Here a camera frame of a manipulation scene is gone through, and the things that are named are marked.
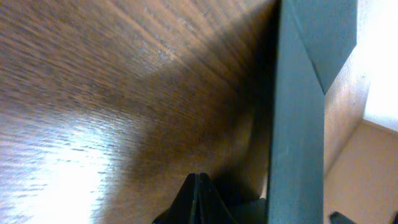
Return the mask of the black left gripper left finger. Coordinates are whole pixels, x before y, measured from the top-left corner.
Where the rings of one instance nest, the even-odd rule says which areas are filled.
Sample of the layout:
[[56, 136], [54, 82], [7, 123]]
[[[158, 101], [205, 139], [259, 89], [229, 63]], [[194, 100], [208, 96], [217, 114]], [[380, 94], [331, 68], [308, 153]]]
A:
[[198, 203], [198, 175], [188, 174], [171, 206], [153, 224], [195, 224]]

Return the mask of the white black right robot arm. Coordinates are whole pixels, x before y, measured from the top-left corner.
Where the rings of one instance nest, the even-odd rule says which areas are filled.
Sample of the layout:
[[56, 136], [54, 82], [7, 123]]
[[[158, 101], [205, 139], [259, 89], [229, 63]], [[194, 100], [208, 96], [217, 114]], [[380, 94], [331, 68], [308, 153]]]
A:
[[[357, 224], [340, 212], [333, 212], [329, 215], [328, 218], [331, 224]], [[397, 212], [395, 212], [395, 214], [391, 218], [391, 224], [397, 224]]]

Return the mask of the black storage box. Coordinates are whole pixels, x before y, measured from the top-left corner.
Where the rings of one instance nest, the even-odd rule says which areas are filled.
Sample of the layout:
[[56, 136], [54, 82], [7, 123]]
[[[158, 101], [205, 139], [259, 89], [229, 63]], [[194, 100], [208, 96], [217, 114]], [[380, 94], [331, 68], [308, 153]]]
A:
[[281, 1], [256, 57], [271, 108], [267, 195], [238, 223], [322, 223], [325, 96], [356, 46], [356, 1]]

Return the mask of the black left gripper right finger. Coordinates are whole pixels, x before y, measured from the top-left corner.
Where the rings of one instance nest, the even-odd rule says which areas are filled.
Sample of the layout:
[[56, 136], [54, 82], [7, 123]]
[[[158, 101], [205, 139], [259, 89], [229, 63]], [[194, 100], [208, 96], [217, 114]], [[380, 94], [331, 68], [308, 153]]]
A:
[[201, 224], [237, 224], [206, 173], [199, 174], [198, 200]]

